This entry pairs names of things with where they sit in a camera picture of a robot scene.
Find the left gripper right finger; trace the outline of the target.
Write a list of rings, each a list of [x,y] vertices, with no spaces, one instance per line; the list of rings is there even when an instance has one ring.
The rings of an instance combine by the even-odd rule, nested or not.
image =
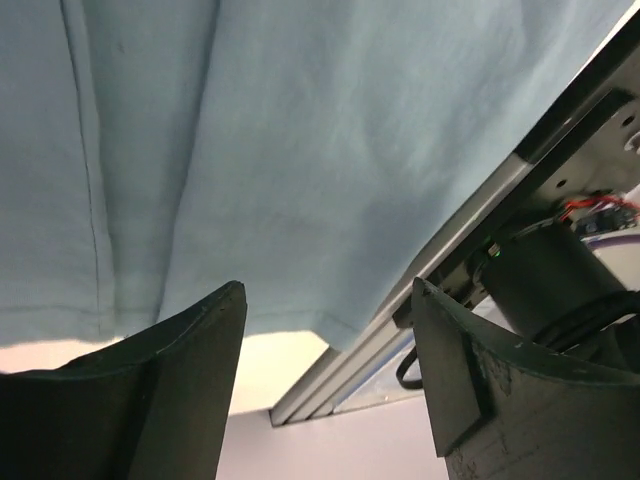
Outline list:
[[[636,479],[639,377],[531,343],[417,278],[414,336],[452,479]]]

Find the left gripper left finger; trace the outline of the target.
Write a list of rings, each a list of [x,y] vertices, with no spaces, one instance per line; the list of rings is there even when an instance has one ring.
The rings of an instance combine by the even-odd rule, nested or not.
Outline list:
[[[1,378],[5,479],[212,479],[247,315],[231,281],[53,370]]]

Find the grey-blue t shirt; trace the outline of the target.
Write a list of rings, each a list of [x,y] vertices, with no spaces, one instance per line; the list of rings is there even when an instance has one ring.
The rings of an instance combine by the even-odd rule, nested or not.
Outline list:
[[[230,280],[359,336],[627,1],[5,1],[1,341],[106,341]]]

